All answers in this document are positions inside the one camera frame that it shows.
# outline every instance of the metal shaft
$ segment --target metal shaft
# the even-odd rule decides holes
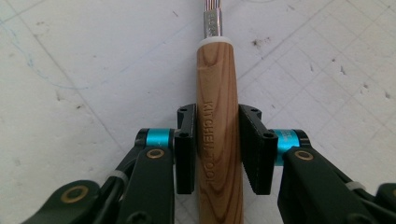
[[[205,0],[205,38],[222,35],[220,0]]]

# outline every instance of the white cable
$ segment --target white cable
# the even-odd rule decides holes
[[[364,190],[366,190],[366,187],[364,187],[363,184],[361,184],[360,182],[357,182],[357,181],[351,181],[349,183],[346,183],[346,187],[349,190],[354,190],[354,189],[364,189]]]

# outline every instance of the white cutting mat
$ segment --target white cutting mat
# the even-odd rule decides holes
[[[0,223],[57,188],[102,184],[140,128],[176,127],[195,102],[204,1],[0,0]],[[375,193],[396,182],[396,2],[223,1],[239,102]],[[245,223],[282,223],[245,177]],[[176,223],[197,223],[177,195]]]

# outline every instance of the tool handle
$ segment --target tool handle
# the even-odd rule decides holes
[[[240,224],[242,168],[233,46],[225,37],[210,38],[197,52],[199,217],[201,224]]]

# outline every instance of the wood grain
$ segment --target wood grain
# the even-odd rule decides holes
[[[233,46],[197,52],[200,223],[243,223],[242,170]]]

